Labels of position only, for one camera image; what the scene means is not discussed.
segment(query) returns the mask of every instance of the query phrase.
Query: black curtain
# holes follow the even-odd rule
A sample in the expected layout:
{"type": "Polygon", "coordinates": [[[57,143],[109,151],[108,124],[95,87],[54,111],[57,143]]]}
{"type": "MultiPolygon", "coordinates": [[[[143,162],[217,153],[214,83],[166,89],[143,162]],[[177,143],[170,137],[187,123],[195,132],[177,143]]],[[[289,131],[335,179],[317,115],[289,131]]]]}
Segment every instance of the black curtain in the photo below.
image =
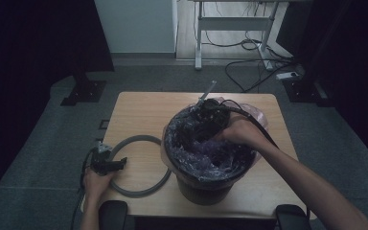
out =
{"type": "Polygon", "coordinates": [[[70,65],[114,71],[93,0],[0,0],[0,178],[70,65]]]}

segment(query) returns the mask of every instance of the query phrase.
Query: person's right hand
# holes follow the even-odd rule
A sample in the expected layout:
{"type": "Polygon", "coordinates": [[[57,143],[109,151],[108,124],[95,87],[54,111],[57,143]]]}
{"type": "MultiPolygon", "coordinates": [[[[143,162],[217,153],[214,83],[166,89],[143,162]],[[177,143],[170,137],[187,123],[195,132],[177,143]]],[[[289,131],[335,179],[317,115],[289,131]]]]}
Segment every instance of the person's right hand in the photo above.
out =
{"type": "Polygon", "coordinates": [[[231,112],[229,124],[226,129],[218,133],[216,140],[228,140],[236,144],[246,144],[259,149],[260,146],[269,143],[259,129],[246,117],[239,113],[231,112]]]}

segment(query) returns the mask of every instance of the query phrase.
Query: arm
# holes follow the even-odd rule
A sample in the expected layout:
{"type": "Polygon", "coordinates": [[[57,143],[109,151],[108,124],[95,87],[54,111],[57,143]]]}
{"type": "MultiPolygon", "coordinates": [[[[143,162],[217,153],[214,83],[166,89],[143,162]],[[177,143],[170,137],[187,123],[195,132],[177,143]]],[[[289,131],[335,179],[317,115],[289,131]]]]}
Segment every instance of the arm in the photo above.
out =
{"type": "Polygon", "coordinates": [[[113,178],[114,173],[105,176],[97,175],[91,169],[87,169],[84,177],[85,185],[85,203],[83,206],[83,215],[81,221],[81,230],[98,230],[101,196],[113,178]]]}
{"type": "Polygon", "coordinates": [[[227,129],[217,139],[246,144],[257,150],[289,187],[329,229],[368,229],[368,219],[334,186],[274,147],[247,119],[231,114],[227,129]]]}

